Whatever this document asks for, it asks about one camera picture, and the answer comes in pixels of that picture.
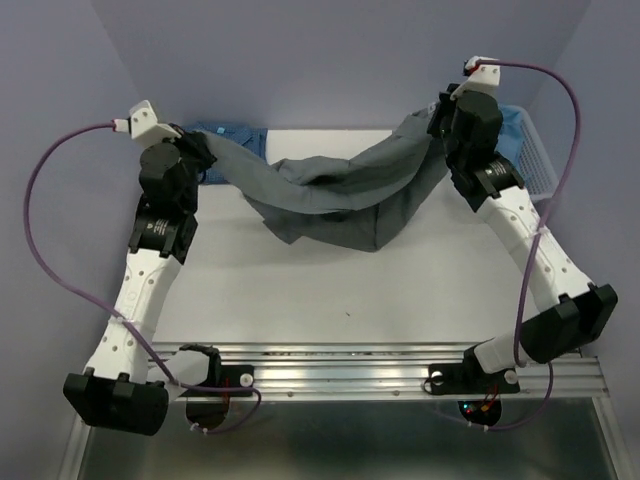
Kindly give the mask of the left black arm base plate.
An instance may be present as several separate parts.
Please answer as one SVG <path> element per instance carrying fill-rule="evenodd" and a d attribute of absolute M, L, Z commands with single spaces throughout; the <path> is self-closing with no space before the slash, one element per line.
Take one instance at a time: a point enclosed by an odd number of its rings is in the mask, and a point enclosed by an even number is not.
<path fill-rule="evenodd" d="M 190 343 L 171 358 L 171 370 L 180 381 L 182 397 L 251 398 L 255 369 L 252 365 L 224 364 L 218 348 Z"/>

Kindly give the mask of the grey long sleeve shirt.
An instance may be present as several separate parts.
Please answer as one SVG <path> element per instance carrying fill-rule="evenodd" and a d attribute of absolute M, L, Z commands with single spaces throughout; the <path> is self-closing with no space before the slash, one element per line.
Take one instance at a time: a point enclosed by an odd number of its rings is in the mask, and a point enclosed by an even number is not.
<path fill-rule="evenodd" d="M 446 176 L 441 143 L 427 133 L 433 110 L 409 114 L 350 159 L 311 156 L 268 164 L 213 133 L 213 167 L 281 241 L 302 237 L 364 252 L 392 241 Z"/>

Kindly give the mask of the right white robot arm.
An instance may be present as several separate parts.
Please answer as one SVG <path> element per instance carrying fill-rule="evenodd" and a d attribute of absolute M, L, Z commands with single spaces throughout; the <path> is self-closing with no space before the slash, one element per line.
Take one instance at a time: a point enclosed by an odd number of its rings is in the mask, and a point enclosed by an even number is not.
<path fill-rule="evenodd" d="M 482 390 L 496 373 L 547 363 L 597 340 L 618 303 L 594 283 L 541 225 L 524 180 L 497 150 L 502 114 L 495 98 L 451 84 L 440 93 L 428 132 L 442 143 L 457 192 L 496 234 L 521 271 L 537 313 L 512 332 L 473 347 L 460 366 L 463 384 Z"/>

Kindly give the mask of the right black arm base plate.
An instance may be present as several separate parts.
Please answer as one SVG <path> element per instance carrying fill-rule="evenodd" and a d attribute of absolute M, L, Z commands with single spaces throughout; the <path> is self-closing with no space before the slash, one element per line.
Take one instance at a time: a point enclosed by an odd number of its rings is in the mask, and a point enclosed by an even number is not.
<path fill-rule="evenodd" d="M 461 360 L 453 363 L 432 363 L 422 389 L 431 395 L 481 395 L 485 393 L 516 394 L 520 392 L 518 376 L 513 368 L 486 373 L 470 347 Z"/>

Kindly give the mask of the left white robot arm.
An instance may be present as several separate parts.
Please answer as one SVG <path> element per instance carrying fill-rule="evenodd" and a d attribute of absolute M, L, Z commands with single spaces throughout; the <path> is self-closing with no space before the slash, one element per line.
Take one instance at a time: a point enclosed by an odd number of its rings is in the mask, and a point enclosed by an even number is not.
<path fill-rule="evenodd" d="M 170 377 L 149 379 L 147 349 L 197 230 L 200 179 L 215 160 L 204 133 L 185 131 L 140 156 L 141 196 L 114 311 L 84 371 L 63 386 L 90 426 L 152 436 L 164 422 Z"/>

